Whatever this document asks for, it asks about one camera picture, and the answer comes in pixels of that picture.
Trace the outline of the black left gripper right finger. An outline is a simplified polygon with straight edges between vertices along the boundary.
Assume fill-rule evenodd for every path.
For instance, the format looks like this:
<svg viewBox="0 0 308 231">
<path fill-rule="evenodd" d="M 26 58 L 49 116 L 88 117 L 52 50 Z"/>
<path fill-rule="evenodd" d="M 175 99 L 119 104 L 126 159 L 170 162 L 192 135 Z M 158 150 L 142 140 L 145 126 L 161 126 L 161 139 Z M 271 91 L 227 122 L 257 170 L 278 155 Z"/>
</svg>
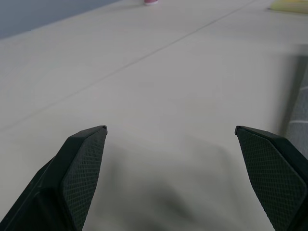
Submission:
<svg viewBox="0 0 308 231">
<path fill-rule="evenodd" d="M 308 160 L 284 137 L 237 126 L 252 188 L 276 231 L 308 229 Z"/>
</svg>

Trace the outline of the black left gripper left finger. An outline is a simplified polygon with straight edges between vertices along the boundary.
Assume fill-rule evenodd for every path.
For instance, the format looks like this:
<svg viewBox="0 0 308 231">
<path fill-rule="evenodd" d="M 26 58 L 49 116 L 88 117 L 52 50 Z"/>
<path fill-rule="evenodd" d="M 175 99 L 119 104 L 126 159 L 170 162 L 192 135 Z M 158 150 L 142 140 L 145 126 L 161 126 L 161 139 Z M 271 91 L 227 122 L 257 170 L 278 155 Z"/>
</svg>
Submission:
<svg viewBox="0 0 308 231">
<path fill-rule="evenodd" d="M 82 130 L 31 179 L 0 223 L 2 231 L 80 231 L 96 191 L 106 126 Z"/>
</svg>

